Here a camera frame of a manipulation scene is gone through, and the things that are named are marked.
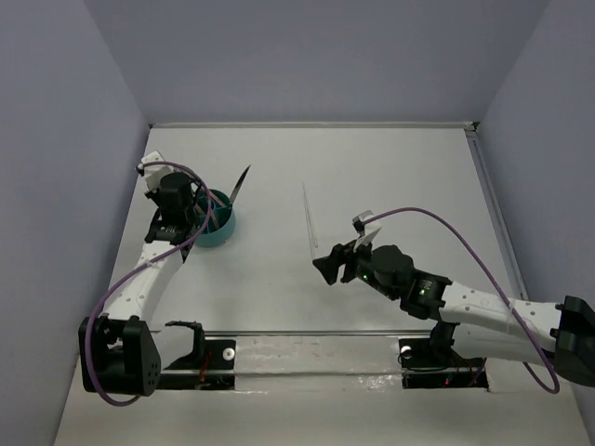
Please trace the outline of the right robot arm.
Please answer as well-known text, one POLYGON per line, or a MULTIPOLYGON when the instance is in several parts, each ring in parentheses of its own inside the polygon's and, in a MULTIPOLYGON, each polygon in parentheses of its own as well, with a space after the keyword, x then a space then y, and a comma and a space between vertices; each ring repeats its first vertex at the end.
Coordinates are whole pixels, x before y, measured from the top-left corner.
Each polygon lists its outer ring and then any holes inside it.
POLYGON ((395 245, 337 244, 312 264, 328 284, 359 279, 407 315, 435 321, 425 349, 437 363, 460 357, 548 365, 567 381, 594 385, 594 311, 579 297, 504 300, 417 269, 395 245))

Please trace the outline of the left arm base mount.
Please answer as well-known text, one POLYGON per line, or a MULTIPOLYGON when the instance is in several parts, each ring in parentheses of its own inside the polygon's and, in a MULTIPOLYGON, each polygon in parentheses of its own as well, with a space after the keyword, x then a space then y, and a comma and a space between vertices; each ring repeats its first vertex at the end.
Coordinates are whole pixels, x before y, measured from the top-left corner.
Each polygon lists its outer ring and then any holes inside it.
POLYGON ((236 341, 207 336, 196 321, 169 321, 154 335, 161 357, 159 390, 235 390, 236 341))

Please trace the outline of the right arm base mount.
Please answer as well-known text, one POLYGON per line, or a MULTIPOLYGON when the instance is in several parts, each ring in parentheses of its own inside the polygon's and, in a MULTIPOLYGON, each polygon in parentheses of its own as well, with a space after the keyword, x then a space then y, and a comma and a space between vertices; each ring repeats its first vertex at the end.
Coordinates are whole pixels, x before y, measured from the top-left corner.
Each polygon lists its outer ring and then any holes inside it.
POLYGON ((455 323, 439 321, 426 337, 399 340, 404 389, 489 388, 486 359, 454 351, 456 328, 455 323))

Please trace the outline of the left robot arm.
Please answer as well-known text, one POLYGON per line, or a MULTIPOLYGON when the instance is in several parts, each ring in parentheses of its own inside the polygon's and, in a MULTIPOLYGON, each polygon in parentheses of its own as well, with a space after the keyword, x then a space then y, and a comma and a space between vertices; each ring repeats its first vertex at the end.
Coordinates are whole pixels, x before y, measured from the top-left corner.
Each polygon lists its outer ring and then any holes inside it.
POLYGON ((193 172, 140 171, 156 211, 138 263, 109 288, 78 329, 84 389, 115 407, 129 406, 157 388, 162 358, 149 323, 209 219, 196 209, 209 190, 193 172))

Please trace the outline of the green handled knife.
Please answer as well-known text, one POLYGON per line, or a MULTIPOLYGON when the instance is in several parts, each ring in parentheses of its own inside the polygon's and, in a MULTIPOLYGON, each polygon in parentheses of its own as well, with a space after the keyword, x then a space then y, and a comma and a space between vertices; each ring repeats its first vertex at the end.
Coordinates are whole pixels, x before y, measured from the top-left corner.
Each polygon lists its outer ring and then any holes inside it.
POLYGON ((250 170, 250 167, 251 167, 251 165, 249 165, 245 168, 244 172, 239 176, 233 190, 231 191, 229 207, 233 207, 233 205, 237 199, 237 196, 239 194, 239 191, 245 182, 245 178, 250 170))

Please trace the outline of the clear chopstick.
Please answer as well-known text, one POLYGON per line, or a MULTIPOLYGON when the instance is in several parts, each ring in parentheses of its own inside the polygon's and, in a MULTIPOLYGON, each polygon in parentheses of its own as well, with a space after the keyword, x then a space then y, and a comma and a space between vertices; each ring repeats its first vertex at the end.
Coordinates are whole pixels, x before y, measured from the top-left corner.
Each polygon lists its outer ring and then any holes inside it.
POLYGON ((315 229, 313 226, 313 221, 311 218, 311 207, 310 207, 308 193, 307 193, 305 183, 302 183, 302 191, 303 191, 304 208, 305 208, 305 214, 306 214, 306 222, 307 222, 307 228, 308 228, 308 233, 309 233, 311 256, 315 257, 315 250, 318 247, 318 243, 317 243, 317 237, 315 234, 315 229))

